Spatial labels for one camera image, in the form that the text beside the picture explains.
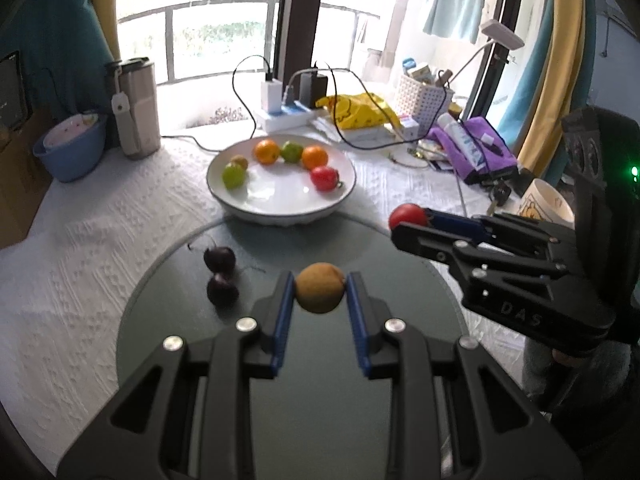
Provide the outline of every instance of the plastic bowl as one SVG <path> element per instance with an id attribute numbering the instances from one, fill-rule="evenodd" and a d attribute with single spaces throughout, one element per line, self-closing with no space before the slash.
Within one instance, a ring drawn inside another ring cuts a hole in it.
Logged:
<path id="1" fill-rule="evenodd" d="M 44 147 L 44 139 L 56 126 L 41 136 L 33 147 L 47 171 L 60 182 L 71 182 L 89 173 L 96 167 L 106 140 L 107 117 L 99 116 L 98 121 L 83 133 L 53 148 Z"/>
<path id="2" fill-rule="evenodd" d="M 71 142 L 76 137 L 84 134 L 98 121 L 98 118 L 97 114 L 77 114 L 65 119 L 45 135 L 42 140 L 44 149 L 47 151 L 53 150 L 62 144 Z"/>

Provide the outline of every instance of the cardboard box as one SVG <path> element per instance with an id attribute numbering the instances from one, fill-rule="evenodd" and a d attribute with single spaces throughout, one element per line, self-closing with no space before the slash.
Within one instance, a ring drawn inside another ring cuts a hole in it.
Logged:
<path id="1" fill-rule="evenodd" d="M 8 142 L 0 142 L 0 249 L 27 237 L 49 189 L 51 176 L 31 149 L 53 126 L 49 110 L 40 108 L 22 128 L 9 133 Z"/>

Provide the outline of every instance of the red tomato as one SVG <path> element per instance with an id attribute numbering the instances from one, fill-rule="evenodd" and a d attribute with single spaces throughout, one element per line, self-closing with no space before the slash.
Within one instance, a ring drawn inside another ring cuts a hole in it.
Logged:
<path id="1" fill-rule="evenodd" d="M 389 229 L 395 229 L 400 222 L 426 227 L 429 224 L 429 219 L 424 209 L 419 205 L 402 204 L 396 207 L 389 216 Z"/>
<path id="2" fill-rule="evenodd" d="M 318 166 L 311 170 L 311 182 L 318 191 L 331 191 L 340 182 L 340 174 L 329 166 Z"/>

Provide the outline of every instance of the metal screw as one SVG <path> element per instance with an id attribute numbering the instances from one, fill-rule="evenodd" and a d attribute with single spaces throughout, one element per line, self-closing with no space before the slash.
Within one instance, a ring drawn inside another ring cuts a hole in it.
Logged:
<path id="1" fill-rule="evenodd" d="M 406 323 L 402 319 L 396 319 L 395 317 L 387 319 L 385 321 L 385 330 L 394 334 L 399 334 L 406 328 Z"/>
<path id="2" fill-rule="evenodd" d="M 476 348 L 478 348 L 478 340 L 474 339 L 472 337 L 469 336 L 462 336 L 460 339 L 460 346 L 462 346 L 462 348 L 465 348 L 467 350 L 475 350 Z"/>
<path id="3" fill-rule="evenodd" d="M 162 342 L 162 346 L 169 352 L 175 352 L 182 348 L 184 341 L 179 335 L 171 335 Z"/>
<path id="4" fill-rule="evenodd" d="M 240 332 L 251 332 L 258 327 L 258 322 L 253 317 L 241 317 L 236 321 L 236 330 Z"/>

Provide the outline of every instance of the teal curtain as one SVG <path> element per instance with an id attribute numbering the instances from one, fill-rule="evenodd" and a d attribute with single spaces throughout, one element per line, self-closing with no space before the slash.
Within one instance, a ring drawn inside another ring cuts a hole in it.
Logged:
<path id="1" fill-rule="evenodd" d="M 582 65 L 580 66 L 578 81 L 575 84 L 574 94 L 572 95 L 571 110 L 583 108 L 587 104 L 596 57 L 596 0 L 584 0 L 584 5 L 586 10 L 584 55 L 582 56 Z M 544 180 L 552 186 L 556 186 L 558 182 L 560 182 L 560 177 L 562 177 L 568 160 L 564 142 L 561 142 L 554 158 L 549 163 L 549 167 L 543 177 Z"/>
<path id="2" fill-rule="evenodd" d="M 104 64 L 113 60 L 89 0 L 25 0 L 0 35 L 0 58 L 19 50 L 28 97 L 62 120 L 109 111 Z"/>
<path id="3" fill-rule="evenodd" d="M 545 67 L 546 54 L 549 51 L 553 30 L 554 0 L 548 0 L 542 23 L 540 24 L 538 38 L 529 62 L 522 73 L 511 102 L 498 124 L 497 130 L 510 149 L 513 149 L 520 135 L 520 129 L 529 115 L 529 109 L 538 88 L 540 74 L 542 74 Z"/>

